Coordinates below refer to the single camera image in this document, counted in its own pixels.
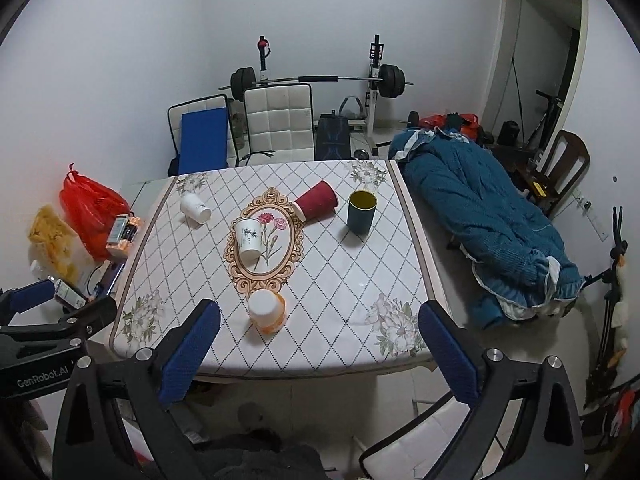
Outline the white and orange paper cup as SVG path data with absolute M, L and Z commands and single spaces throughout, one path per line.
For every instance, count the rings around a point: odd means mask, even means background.
M 248 298 L 248 313 L 260 332 L 273 334 L 285 323 L 285 300 L 269 289 L 255 290 Z

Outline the white floral ceramic cup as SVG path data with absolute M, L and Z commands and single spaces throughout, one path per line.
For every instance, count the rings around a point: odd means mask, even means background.
M 256 261 L 262 254 L 262 227 L 253 218 L 235 222 L 234 234 L 238 256 L 244 262 Z

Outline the red ribbed paper cup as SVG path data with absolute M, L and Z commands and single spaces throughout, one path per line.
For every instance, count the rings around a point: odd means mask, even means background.
M 296 216 L 301 222 L 334 214 L 337 205 L 337 195 L 326 181 L 318 182 L 292 203 Z

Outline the purple smartphone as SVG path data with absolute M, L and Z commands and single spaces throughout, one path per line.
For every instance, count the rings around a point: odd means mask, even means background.
M 125 261 L 109 261 L 102 266 L 101 277 L 96 282 L 93 289 L 93 296 L 96 298 L 102 296 L 110 296 L 116 288 L 117 281 L 122 274 L 122 270 L 126 266 Z

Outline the white cushioned foreground chair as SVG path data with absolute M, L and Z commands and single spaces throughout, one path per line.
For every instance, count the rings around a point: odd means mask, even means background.
M 412 400 L 416 417 L 388 437 L 367 446 L 359 467 L 368 479 L 423 479 L 439 460 L 469 414 L 451 392 L 437 401 Z

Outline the blue quilted coat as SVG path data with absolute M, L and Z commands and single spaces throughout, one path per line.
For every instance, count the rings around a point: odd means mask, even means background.
M 470 259 L 483 291 L 469 308 L 477 327 L 551 318 L 574 306 L 585 278 L 551 221 L 488 151 L 461 133 L 408 128 L 394 136 L 388 156 Z

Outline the red plastic bag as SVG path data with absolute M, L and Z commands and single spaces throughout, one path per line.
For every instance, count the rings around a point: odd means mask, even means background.
M 96 261 L 111 257 L 105 248 L 107 237 L 119 214 L 130 211 L 127 201 L 107 186 L 68 166 L 58 193 L 66 222 L 78 234 L 89 255 Z

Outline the orange tissue pack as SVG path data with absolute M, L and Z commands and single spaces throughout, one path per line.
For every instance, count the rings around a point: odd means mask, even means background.
M 143 221 L 132 212 L 119 214 L 107 235 L 105 249 L 114 260 L 126 260 L 134 246 L 137 232 L 142 229 Z

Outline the floral diamond-pattern tablecloth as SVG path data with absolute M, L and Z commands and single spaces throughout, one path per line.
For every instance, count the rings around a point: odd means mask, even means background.
M 301 222 L 292 206 L 320 181 L 337 195 L 334 214 Z M 373 193 L 366 236 L 347 226 L 349 196 Z M 209 206 L 205 224 L 186 218 L 180 198 Z M 107 339 L 113 356 L 154 347 L 204 299 L 220 309 L 205 378 L 303 378 L 386 373 L 430 366 L 416 321 L 425 301 L 443 300 L 416 207 L 398 166 L 368 162 L 284 162 L 145 182 L 134 191 L 143 226 L 115 292 L 118 315 Z M 235 222 L 262 227 L 262 254 L 238 256 Z M 248 298 L 269 289 L 285 300 L 286 320 L 263 334 Z

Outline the dark wooden chair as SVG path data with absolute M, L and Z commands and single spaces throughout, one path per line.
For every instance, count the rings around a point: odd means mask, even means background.
M 529 198 L 548 218 L 590 166 L 590 154 L 580 136 L 560 130 L 541 170 L 525 174 Z

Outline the white chair with blue cushion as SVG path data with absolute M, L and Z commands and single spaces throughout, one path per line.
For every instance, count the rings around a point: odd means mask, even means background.
M 167 170 L 169 177 L 238 164 L 229 99 L 224 94 L 173 105 L 167 110 L 167 120 L 175 150 Z

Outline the red orange bag on floor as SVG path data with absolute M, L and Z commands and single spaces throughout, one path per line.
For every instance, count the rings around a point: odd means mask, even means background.
M 480 122 L 475 114 L 434 114 L 419 119 L 418 125 L 424 129 L 439 128 L 445 132 L 456 132 L 463 134 L 468 139 L 477 139 Z

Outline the black blue backpack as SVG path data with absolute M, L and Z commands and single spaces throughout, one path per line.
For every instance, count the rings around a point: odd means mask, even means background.
M 321 114 L 314 133 L 315 160 L 352 158 L 348 119 L 337 114 Z

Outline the white padded chair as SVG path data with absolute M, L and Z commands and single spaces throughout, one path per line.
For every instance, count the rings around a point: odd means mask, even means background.
M 245 166 L 314 159 L 314 107 L 309 84 L 278 84 L 244 93 Z

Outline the barbell with black plates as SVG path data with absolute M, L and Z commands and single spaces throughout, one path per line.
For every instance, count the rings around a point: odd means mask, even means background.
M 244 101 L 244 94 L 248 90 L 260 86 L 272 86 L 273 84 L 318 84 L 319 82 L 340 82 L 340 81 L 364 81 L 373 84 L 373 89 L 378 90 L 380 96 L 386 99 L 396 99 L 402 96 L 407 86 L 412 86 L 412 82 L 406 79 L 405 72 L 396 65 L 383 64 L 378 69 L 376 77 L 351 77 L 335 75 L 307 75 L 296 77 L 282 77 L 273 79 L 256 78 L 253 67 L 239 68 L 230 76 L 230 82 L 226 86 L 219 88 L 220 91 L 230 90 L 232 98 Z

